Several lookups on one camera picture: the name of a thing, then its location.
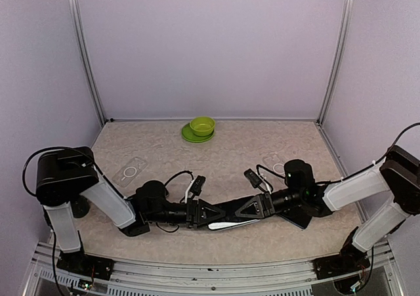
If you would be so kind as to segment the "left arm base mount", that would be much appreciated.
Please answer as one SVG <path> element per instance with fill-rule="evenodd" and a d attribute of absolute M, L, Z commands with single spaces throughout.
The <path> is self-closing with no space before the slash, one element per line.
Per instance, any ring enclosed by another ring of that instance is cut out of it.
<path fill-rule="evenodd" d="M 56 266 L 74 274 L 92 279 L 109 280 L 114 269 L 114 260 L 88 255 L 82 251 L 60 253 Z"/>

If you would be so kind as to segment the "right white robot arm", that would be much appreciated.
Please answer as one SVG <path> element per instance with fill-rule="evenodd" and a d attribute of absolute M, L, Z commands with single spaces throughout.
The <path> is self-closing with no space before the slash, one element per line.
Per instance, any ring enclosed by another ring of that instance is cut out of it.
<path fill-rule="evenodd" d="M 316 184 L 312 167 L 301 159 L 284 165 L 287 189 L 259 194 L 236 210 L 237 217 L 263 219 L 294 206 L 312 217 L 326 217 L 343 207 L 382 192 L 390 198 L 343 244 L 335 265 L 350 272 L 381 238 L 408 217 L 419 214 L 419 160 L 399 146 L 389 148 L 385 160 L 329 184 Z"/>

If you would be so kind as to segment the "black phone light edge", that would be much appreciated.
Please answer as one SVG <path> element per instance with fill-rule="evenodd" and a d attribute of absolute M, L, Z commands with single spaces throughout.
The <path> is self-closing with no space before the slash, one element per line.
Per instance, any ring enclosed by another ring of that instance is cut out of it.
<path fill-rule="evenodd" d="M 253 196 L 246 196 L 230 201 L 225 201 L 222 203 L 215 204 L 215 207 L 222 209 L 225 212 L 225 216 L 217 222 L 245 222 L 251 221 L 252 218 L 247 217 L 237 217 L 235 212 L 245 203 L 247 203 Z"/>

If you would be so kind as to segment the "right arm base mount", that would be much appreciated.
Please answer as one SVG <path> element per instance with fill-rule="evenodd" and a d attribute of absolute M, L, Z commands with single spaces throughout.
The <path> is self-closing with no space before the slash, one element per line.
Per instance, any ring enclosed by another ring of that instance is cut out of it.
<path fill-rule="evenodd" d="M 312 263 L 318 280 L 356 272 L 371 266 L 368 253 L 361 252 L 352 244 L 357 229 L 358 227 L 348 235 L 338 254 L 313 260 Z"/>

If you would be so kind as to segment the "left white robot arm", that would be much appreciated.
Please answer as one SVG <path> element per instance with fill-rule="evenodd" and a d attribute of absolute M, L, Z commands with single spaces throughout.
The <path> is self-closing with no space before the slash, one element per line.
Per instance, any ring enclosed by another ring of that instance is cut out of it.
<path fill-rule="evenodd" d="M 72 212 L 72 202 L 80 197 L 92 202 L 127 237 L 149 232 L 150 222 L 199 228 L 226 215 L 203 200 L 188 198 L 186 203 L 171 203 L 166 193 L 162 182 L 151 180 L 134 195 L 123 196 L 101 173 L 88 147 L 47 148 L 38 159 L 35 196 L 47 212 L 66 262 L 79 273 L 92 266 L 90 255 L 82 251 Z"/>

